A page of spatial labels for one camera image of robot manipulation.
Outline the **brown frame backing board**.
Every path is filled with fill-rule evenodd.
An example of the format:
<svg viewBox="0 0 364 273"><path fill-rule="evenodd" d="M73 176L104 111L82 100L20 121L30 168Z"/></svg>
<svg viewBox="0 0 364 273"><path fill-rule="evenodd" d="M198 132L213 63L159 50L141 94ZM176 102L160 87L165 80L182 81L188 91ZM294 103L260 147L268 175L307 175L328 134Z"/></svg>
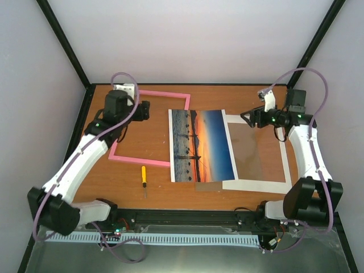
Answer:
<svg viewBox="0 0 364 273"><path fill-rule="evenodd" d="M238 178L263 180L255 131L247 124L228 123Z"/></svg>

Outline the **white photo mat board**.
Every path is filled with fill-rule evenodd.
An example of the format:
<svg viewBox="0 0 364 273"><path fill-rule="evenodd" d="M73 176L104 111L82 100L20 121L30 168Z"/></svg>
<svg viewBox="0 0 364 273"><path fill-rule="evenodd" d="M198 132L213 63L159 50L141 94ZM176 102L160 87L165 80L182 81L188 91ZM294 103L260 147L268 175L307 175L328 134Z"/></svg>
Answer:
<svg viewBox="0 0 364 273"><path fill-rule="evenodd" d="M228 123L247 124L239 115L225 115L226 134L230 137ZM238 178L237 168L235 180L222 182L222 189L230 191L249 191L262 193L286 194L292 187L286 145L275 140L267 129L254 129L258 145L258 153L263 170L263 180L243 180ZM230 139L231 159L234 153Z"/></svg>

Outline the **black left corner post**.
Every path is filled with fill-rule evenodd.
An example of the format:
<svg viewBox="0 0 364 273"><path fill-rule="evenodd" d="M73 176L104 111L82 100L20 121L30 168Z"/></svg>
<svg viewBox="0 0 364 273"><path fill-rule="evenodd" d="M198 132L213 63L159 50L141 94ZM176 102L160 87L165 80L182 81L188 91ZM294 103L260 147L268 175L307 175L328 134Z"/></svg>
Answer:
<svg viewBox="0 0 364 273"><path fill-rule="evenodd" d="M61 47L63 48L66 56L68 57L73 69L78 75L82 85L85 89L91 86L91 83L84 72L81 63L79 62L62 26L60 25L55 13L49 2L47 0L36 0L36 3L40 7L43 15L45 16L48 24L52 28L53 33L55 34L57 40L59 41Z"/></svg>

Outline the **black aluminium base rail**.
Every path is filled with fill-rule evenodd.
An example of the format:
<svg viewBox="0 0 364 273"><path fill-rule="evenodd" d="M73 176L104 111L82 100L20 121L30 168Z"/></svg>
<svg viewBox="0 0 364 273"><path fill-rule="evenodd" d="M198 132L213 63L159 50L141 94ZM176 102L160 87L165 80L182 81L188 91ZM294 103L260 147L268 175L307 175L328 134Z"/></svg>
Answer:
<svg viewBox="0 0 364 273"><path fill-rule="evenodd" d="M287 224L269 220L260 211L239 207L231 211L217 210L153 210L116 209L106 221L105 230L126 228L134 231L149 225L162 226L218 226L234 231L270 234L277 229L286 231Z"/></svg>

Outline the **yellow handled screwdriver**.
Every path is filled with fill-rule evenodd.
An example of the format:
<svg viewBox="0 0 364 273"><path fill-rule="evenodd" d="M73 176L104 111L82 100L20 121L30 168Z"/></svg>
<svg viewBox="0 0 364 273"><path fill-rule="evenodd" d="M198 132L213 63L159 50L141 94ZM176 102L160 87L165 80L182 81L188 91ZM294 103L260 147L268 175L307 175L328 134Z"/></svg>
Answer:
<svg viewBox="0 0 364 273"><path fill-rule="evenodd" d="M147 198L147 176L146 176L146 167L141 167L141 173L142 173L142 185L144 190L144 197Z"/></svg>

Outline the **sunset photo print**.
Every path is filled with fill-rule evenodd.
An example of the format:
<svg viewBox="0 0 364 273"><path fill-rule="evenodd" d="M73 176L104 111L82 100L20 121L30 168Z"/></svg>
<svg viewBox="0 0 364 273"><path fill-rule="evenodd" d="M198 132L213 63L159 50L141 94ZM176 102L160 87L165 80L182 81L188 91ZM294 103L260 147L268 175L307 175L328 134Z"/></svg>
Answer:
<svg viewBox="0 0 364 273"><path fill-rule="evenodd" d="M168 122L173 183L238 179L224 110L169 109Z"/></svg>

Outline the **black right corner post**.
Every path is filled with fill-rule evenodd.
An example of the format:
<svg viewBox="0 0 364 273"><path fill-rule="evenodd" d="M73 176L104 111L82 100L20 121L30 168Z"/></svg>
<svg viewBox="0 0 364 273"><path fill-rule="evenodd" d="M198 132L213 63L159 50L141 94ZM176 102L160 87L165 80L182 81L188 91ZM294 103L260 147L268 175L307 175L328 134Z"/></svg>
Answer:
<svg viewBox="0 0 364 273"><path fill-rule="evenodd" d="M331 25L333 24L335 18L341 11L345 2L346 0L334 0L332 2L330 8L328 9L324 18L322 19L316 33L314 34L311 42L309 43L307 49L305 50L301 60L299 61L297 65L298 68L304 68L308 66L311 58L315 54L320 43L324 39L326 33L330 29Z"/></svg>

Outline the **black corner post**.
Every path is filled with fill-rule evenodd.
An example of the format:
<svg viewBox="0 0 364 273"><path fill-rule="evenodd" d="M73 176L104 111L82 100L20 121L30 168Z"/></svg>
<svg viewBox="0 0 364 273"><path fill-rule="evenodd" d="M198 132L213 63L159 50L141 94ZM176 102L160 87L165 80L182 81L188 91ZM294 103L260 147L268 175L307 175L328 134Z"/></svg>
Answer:
<svg viewBox="0 0 364 273"><path fill-rule="evenodd" d="M332 2L330 8L328 9L324 18L322 19L316 33L314 34L311 42L309 43L307 49L305 50L301 60L299 61L297 65L298 68L304 68L308 66L311 58L315 54L320 43L324 39L326 33L330 29L331 25L333 24L335 18L341 11L345 2L346 0L334 0Z"/></svg>
<svg viewBox="0 0 364 273"><path fill-rule="evenodd" d="M79 62L62 26L60 25L55 13L49 2L47 0L36 0L36 3L40 7L43 15L45 16L48 24L52 28L53 33L55 34L57 40L59 41L61 47L63 48L66 56L68 57L73 69L78 75L82 85L85 89L91 86L91 83L84 72L81 63Z"/></svg>

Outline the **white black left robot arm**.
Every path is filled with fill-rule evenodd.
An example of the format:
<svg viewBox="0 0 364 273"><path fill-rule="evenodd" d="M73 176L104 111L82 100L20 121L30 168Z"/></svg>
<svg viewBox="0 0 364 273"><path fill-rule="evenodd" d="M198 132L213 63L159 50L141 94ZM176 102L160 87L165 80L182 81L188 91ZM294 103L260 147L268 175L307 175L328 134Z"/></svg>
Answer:
<svg viewBox="0 0 364 273"><path fill-rule="evenodd" d="M115 142L123 141L129 124L149 118L150 102L140 101L139 96L134 84L114 85L105 97L104 107L87 125L79 145L59 171L41 188L30 189L27 198L34 237L39 225L62 235L91 222L99 222L106 229L117 225L115 203L104 198L83 203L73 199L96 162Z"/></svg>

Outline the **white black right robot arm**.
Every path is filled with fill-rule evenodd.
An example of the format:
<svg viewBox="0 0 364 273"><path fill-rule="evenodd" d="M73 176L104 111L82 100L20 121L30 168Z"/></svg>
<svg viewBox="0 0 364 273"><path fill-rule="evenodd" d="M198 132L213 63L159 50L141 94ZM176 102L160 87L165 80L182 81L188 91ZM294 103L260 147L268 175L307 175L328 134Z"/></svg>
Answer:
<svg viewBox="0 0 364 273"><path fill-rule="evenodd" d="M304 90L289 89L284 106L278 108L273 91L263 89L258 97L264 105L241 113L251 128L282 128L281 141L291 143L297 164L298 180L284 199L264 201L258 208L268 219L304 226L327 225L331 230L334 211L344 189L333 180L324 164L317 140L316 117L305 112L305 96Z"/></svg>

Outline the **pink picture frame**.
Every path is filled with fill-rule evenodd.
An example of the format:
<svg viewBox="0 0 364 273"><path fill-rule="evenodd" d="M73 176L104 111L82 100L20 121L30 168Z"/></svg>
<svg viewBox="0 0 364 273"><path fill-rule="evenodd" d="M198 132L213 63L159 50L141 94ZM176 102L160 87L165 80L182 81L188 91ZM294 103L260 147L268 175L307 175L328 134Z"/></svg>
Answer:
<svg viewBox="0 0 364 273"><path fill-rule="evenodd" d="M191 95L188 93L174 93L174 92L160 92L151 90L140 90L140 94L147 96L157 96L157 97L170 97L170 98L183 98L185 99L184 109L188 110L191 100ZM114 142L110 149L108 156L109 160L122 163L133 163L140 164L143 166L154 166L154 167L170 167L170 162L152 159L142 159L142 158L132 158L127 156L116 155L117 142Z"/></svg>

